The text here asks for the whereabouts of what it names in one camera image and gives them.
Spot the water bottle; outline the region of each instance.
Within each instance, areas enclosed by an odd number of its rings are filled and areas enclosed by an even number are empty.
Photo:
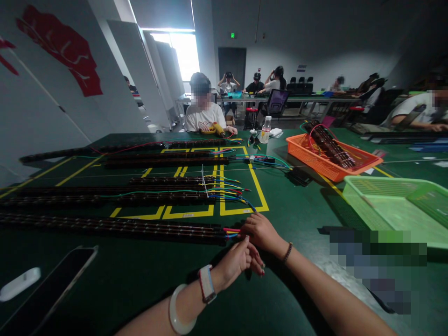
[[[269,140],[269,133],[271,131],[271,119],[271,116],[266,116],[265,124],[261,128],[261,143],[267,143],[267,141]]]

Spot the white bangle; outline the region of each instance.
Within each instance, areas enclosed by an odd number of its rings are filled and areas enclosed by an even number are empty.
[[[191,321],[190,324],[182,324],[182,322],[179,321],[179,318],[177,317],[177,311],[176,311],[176,300],[177,295],[181,290],[183,290],[187,285],[181,284],[177,286],[177,288],[174,290],[173,295],[171,295],[171,299],[169,300],[169,320],[171,322],[171,326],[173,327],[174,331],[180,335],[186,335],[188,334],[195,326],[197,318],[195,318],[193,321]]]

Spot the red mural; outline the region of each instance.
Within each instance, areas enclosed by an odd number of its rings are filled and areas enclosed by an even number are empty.
[[[14,49],[15,45],[13,45],[11,42],[9,41],[4,41],[2,39],[0,39],[0,49],[2,48],[10,48],[10,49]],[[0,63],[2,63],[9,71],[11,71],[13,74],[15,75],[19,75],[19,73],[17,72],[16,69],[14,69],[14,67],[6,60],[4,59],[1,55],[0,55]]]
[[[103,94],[89,43],[80,34],[63,25],[53,14],[40,13],[31,5],[16,23],[33,42],[69,68],[85,97]]]

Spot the door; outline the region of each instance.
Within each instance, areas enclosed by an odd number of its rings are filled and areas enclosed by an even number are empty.
[[[237,90],[242,91],[246,73],[246,48],[218,48],[218,59],[219,80],[223,78],[224,73],[230,71],[241,84]]]

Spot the wristwatch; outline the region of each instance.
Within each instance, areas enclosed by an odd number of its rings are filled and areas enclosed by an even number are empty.
[[[211,281],[210,270],[212,265],[207,265],[201,268],[198,272],[199,283],[201,284],[202,301],[205,304],[209,304],[216,298],[215,289],[213,288],[213,282]]]

